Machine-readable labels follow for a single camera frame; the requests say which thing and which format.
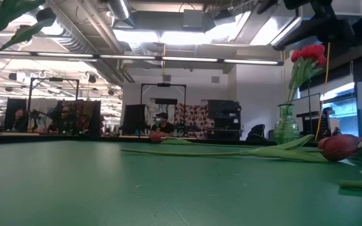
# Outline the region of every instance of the ceiling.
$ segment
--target ceiling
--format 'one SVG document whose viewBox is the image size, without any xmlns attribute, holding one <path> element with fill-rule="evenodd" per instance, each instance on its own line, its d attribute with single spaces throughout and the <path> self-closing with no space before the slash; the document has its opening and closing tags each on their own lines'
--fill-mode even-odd
<svg viewBox="0 0 362 226">
<path fill-rule="evenodd" d="M 184 3 L 181 0 L 129 0 L 132 7 L 132 14 L 137 12 L 151 12 L 151 13 L 173 13 L 182 14 L 184 9 L 194 9 L 196 11 L 203 11 L 209 14 L 209 17 L 218 13 L 219 9 L 234 7 L 234 14 L 242 14 L 249 11 L 250 7 L 255 7 L 257 1 L 242 0 L 190 0 Z M 70 35 L 76 36 L 76 40 L 80 40 L 87 48 L 83 50 L 93 51 L 93 53 L 100 54 L 114 54 L 114 53 L 127 53 L 134 54 L 133 50 L 125 41 L 118 41 L 115 34 L 112 32 L 112 18 L 108 13 L 109 10 L 106 4 L 101 3 L 99 0 L 47 0 L 45 7 L 51 7 L 57 15 L 57 21 L 61 27 L 65 29 L 57 31 L 59 36 L 52 36 L 54 33 L 51 31 L 43 31 L 32 39 L 31 43 L 21 46 L 12 46 L 9 50 L 21 51 L 45 51 L 45 52 L 74 52 L 74 53 L 89 53 L 81 49 L 72 50 L 65 46 L 65 40 L 69 40 Z M 247 23 L 244 24 L 239 39 L 234 41 L 213 41 L 202 45 L 163 45 L 158 43 L 145 43 L 144 46 L 150 54 L 162 55 L 165 52 L 166 56 L 174 57 L 210 57 L 210 58 L 237 58 L 237 59 L 260 59 L 260 60 L 281 60 L 280 52 L 273 50 L 270 45 L 251 46 L 246 40 L 252 40 L 262 26 L 268 22 L 269 18 L 281 18 L 280 21 L 288 21 L 286 18 L 293 18 L 295 12 L 285 9 L 284 5 L 274 7 L 269 15 L 264 18 L 258 18 L 253 13 L 249 16 Z M 17 20 L 13 21 L 0 36 L 0 46 L 10 39 L 12 33 L 21 24 L 33 24 L 35 22 L 34 14 L 24 15 Z M 283 24 L 277 24 L 277 29 L 280 29 Z M 299 45 L 294 45 L 291 48 L 298 48 Z M 0 83 L 12 84 L 9 81 L 8 75 L 10 72 L 25 72 L 26 74 L 32 73 L 38 75 L 44 71 L 47 77 L 63 77 L 63 78 L 76 78 L 80 80 L 80 86 L 87 88 L 88 86 L 97 87 L 101 89 L 100 95 L 107 95 L 108 88 L 112 85 L 120 85 L 123 83 L 135 82 L 128 73 L 124 73 L 127 68 L 161 68 L 161 62 L 145 62 L 145 61 L 132 61 L 125 60 L 119 62 L 117 60 L 104 60 L 103 62 L 82 62 L 76 59 L 71 61 L 61 61 L 60 59 L 49 58 L 43 60 L 39 58 L 29 57 L 11 57 L 6 56 L 0 58 Z M 186 69 L 216 69 L 223 70 L 227 73 L 232 65 L 225 65 L 221 63 L 196 63 L 196 62 L 166 62 L 166 68 L 186 68 Z M 90 84 L 85 80 L 86 73 L 93 73 L 97 75 L 97 81 Z"/>
</svg>

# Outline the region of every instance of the desk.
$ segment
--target desk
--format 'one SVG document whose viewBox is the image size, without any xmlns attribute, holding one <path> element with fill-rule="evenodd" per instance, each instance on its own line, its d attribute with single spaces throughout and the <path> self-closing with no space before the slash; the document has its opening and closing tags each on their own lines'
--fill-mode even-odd
<svg viewBox="0 0 362 226">
<path fill-rule="evenodd" d="M 361 225 L 362 161 L 189 158 L 120 148 L 241 148 L 99 141 L 0 144 L 0 226 Z"/>
</svg>

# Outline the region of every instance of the fluorescent light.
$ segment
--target fluorescent light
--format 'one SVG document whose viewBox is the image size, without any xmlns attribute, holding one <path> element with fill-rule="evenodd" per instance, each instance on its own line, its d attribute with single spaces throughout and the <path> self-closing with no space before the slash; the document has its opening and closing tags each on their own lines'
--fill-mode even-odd
<svg viewBox="0 0 362 226">
<path fill-rule="evenodd" d="M 321 95 L 320 97 L 320 101 L 324 101 L 324 100 L 329 100 L 329 99 L 333 99 L 337 97 L 337 94 L 332 94 L 332 93 L 326 93 L 325 95 Z"/>
<path fill-rule="evenodd" d="M 213 58 L 195 58 L 195 57 L 175 57 L 175 56 L 163 56 L 163 60 L 168 61 L 191 61 L 191 62 L 217 62 L 217 59 Z"/>
<path fill-rule="evenodd" d="M 0 32 L 0 37 L 14 36 L 14 32 Z"/>
<path fill-rule="evenodd" d="M 77 57 L 77 58 L 92 58 L 91 54 L 77 54 L 77 53 L 38 53 L 41 57 Z"/>
<path fill-rule="evenodd" d="M 29 95 L 14 95 L 14 94 L 0 94 L 0 97 L 13 97 L 13 98 L 28 98 Z M 66 96 L 46 96 L 46 95 L 32 95 L 32 99 L 39 99 L 39 98 L 46 98 L 46 99 L 65 99 L 65 100 L 75 100 L 75 97 L 66 97 Z M 118 98 L 109 98 L 109 97 L 78 97 L 78 100 L 110 100 L 110 101 L 118 101 L 120 102 Z"/>
<path fill-rule="evenodd" d="M 30 56 L 30 53 L 23 51 L 0 51 L 0 55 Z"/>
<path fill-rule="evenodd" d="M 241 19 L 238 21 L 235 30 L 229 35 L 228 41 L 235 40 L 237 38 L 237 36 L 239 35 L 239 32 L 241 31 L 241 29 L 243 29 L 243 26 L 245 25 L 245 23 L 248 20 L 248 18 L 250 17 L 250 15 L 251 15 L 251 11 L 247 11 L 243 14 Z"/>
<path fill-rule="evenodd" d="M 71 62 L 97 62 L 97 59 L 68 58 Z"/>
<path fill-rule="evenodd" d="M 67 92 L 67 91 L 63 91 L 63 90 L 61 90 L 61 92 L 65 93 L 65 94 L 68 94 L 68 95 L 71 95 L 72 97 L 75 97 L 75 96 L 76 96 L 76 95 L 71 94 L 70 92 Z"/>
<path fill-rule="evenodd" d="M 300 16 L 296 18 L 286 29 L 284 29 L 273 41 L 271 41 L 270 44 L 274 45 L 278 43 L 284 36 L 288 34 L 288 32 L 295 28 L 295 25 L 297 25 L 299 22 L 301 22 Z"/>
<path fill-rule="evenodd" d="M 133 55 L 100 55 L 100 58 L 123 59 L 123 60 L 155 60 L 154 56 L 133 56 Z"/>
<path fill-rule="evenodd" d="M 127 43 L 159 42 L 158 35 L 155 31 L 113 31 L 119 41 L 125 41 Z"/>
<path fill-rule="evenodd" d="M 351 89 L 354 89 L 354 82 L 348 83 L 346 85 L 342 85 L 336 89 L 326 92 L 324 95 L 321 95 L 321 98 L 319 100 L 323 101 L 323 100 L 333 99 L 338 96 L 338 93 L 344 92 L 347 90 L 351 90 Z"/>
<path fill-rule="evenodd" d="M 279 62 L 265 61 L 265 60 L 228 60 L 224 59 L 225 63 L 238 63 L 238 64 L 254 64 L 254 65 L 279 65 Z"/>
<path fill-rule="evenodd" d="M 40 85 L 44 86 L 44 87 L 51 87 L 51 85 L 48 85 L 47 83 L 45 82 L 40 82 Z"/>
<path fill-rule="evenodd" d="M 184 31 L 166 31 L 160 41 L 171 45 L 200 45 L 210 43 L 210 40 L 208 40 L 204 33 Z"/>
</svg>

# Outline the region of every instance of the person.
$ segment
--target person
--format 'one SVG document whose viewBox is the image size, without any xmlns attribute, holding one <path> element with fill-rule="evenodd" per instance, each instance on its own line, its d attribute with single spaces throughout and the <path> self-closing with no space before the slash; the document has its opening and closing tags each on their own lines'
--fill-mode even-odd
<svg viewBox="0 0 362 226">
<path fill-rule="evenodd" d="M 15 112 L 15 122 L 13 123 L 13 132 L 26 132 L 28 127 L 28 119 L 22 109 Z"/>
<path fill-rule="evenodd" d="M 167 113 L 159 113 L 156 115 L 160 121 L 157 124 L 153 125 L 150 129 L 150 134 L 158 133 L 161 136 L 173 136 L 174 135 L 174 125 L 167 122 L 168 114 Z"/>
<path fill-rule="evenodd" d="M 73 129 L 74 117 L 70 114 L 70 108 L 64 106 L 61 110 L 61 118 L 55 119 L 48 126 L 48 132 L 66 133 Z"/>
</svg>

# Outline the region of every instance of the ceiling light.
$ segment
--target ceiling light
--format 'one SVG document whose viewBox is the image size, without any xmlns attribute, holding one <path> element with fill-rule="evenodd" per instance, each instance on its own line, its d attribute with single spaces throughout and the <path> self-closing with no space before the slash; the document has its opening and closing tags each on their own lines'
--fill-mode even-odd
<svg viewBox="0 0 362 226">
<path fill-rule="evenodd" d="M 171 45 L 201 45 L 210 43 L 210 40 L 208 40 L 204 33 L 184 31 L 166 31 L 160 41 Z"/>
<path fill-rule="evenodd" d="M 14 32 L 0 32 L 0 37 L 10 37 L 10 36 L 14 36 L 15 33 Z"/>
<path fill-rule="evenodd" d="M 40 85 L 44 86 L 44 87 L 51 87 L 51 85 L 48 85 L 47 83 L 45 82 L 40 82 Z"/>
<path fill-rule="evenodd" d="M 265 60 L 228 60 L 224 59 L 225 63 L 237 64 L 252 64 L 252 65 L 280 65 L 280 62 L 265 61 Z"/>
<path fill-rule="evenodd" d="M 163 56 L 163 60 L 168 61 L 188 61 L 188 62 L 217 62 L 214 58 L 198 58 L 198 57 L 175 57 L 175 56 Z"/>
<path fill-rule="evenodd" d="M 70 95 L 70 96 L 72 96 L 72 97 L 75 97 L 75 95 L 74 95 L 74 94 L 71 94 L 70 92 L 63 91 L 63 90 L 61 90 L 61 92 L 65 93 L 65 94 L 68 94 L 68 95 Z"/>
<path fill-rule="evenodd" d="M 12 55 L 15 54 L 16 56 L 30 56 L 29 52 L 22 52 L 22 51 L 16 51 L 15 53 L 11 51 L 0 51 L 0 55 Z"/>
<path fill-rule="evenodd" d="M 38 53 L 41 57 L 78 57 L 78 58 L 92 58 L 91 54 L 77 54 L 77 53 Z"/>
<path fill-rule="evenodd" d="M 286 36 L 295 26 L 301 22 L 301 17 L 296 18 L 286 29 L 284 29 L 270 44 L 274 45 L 278 43 L 284 36 Z"/>
<path fill-rule="evenodd" d="M 125 41 L 127 43 L 159 42 L 158 35 L 155 31 L 113 31 L 119 41 Z"/>
<path fill-rule="evenodd" d="M 88 82 L 95 83 L 96 82 L 96 75 L 89 75 Z"/>
<path fill-rule="evenodd" d="M 123 59 L 123 60 L 155 60 L 154 56 L 133 56 L 133 55 L 100 55 L 101 58 Z"/>
<path fill-rule="evenodd" d="M 16 81 L 18 79 L 18 74 L 17 73 L 9 73 L 8 78 L 10 80 Z"/>
<path fill-rule="evenodd" d="M 49 89 L 47 89 L 47 92 L 48 92 L 49 94 L 60 94 L 60 93 L 61 93 L 61 90 L 56 89 L 56 88 L 49 88 Z"/>
<path fill-rule="evenodd" d="M 108 95 L 114 95 L 114 94 L 115 94 L 114 89 L 109 89 L 108 90 Z"/>
<path fill-rule="evenodd" d="M 354 82 L 350 82 L 346 85 L 342 85 L 336 89 L 326 92 L 324 95 L 321 95 L 320 101 L 333 99 L 338 96 L 338 93 L 351 89 L 354 89 Z"/>
</svg>

